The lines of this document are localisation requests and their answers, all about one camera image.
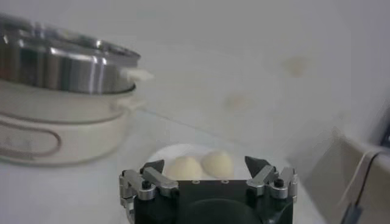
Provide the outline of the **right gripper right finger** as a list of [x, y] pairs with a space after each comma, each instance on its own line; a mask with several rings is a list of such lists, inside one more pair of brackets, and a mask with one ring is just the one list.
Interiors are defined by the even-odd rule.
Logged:
[[257, 197], [263, 196], [268, 190], [270, 196], [276, 200], [290, 198], [294, 203], [297, 201], [298, 176], [294, 168], [284, 167], [279, 172], [265, 159], [251, 156], [245, 156], [244, 162], [251, 175], [246, 184]]

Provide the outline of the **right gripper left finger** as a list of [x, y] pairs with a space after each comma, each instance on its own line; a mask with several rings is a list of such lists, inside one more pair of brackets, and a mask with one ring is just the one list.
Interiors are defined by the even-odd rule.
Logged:
[[163, 159], [146, 163], [139, 171], [123, 170], [119, 175], [120, 204], [128, 219], [135, 219], [134, 201], [153, 200], [158, 194], [167, 198], [179, 195], [179, 182], [162, 174]]

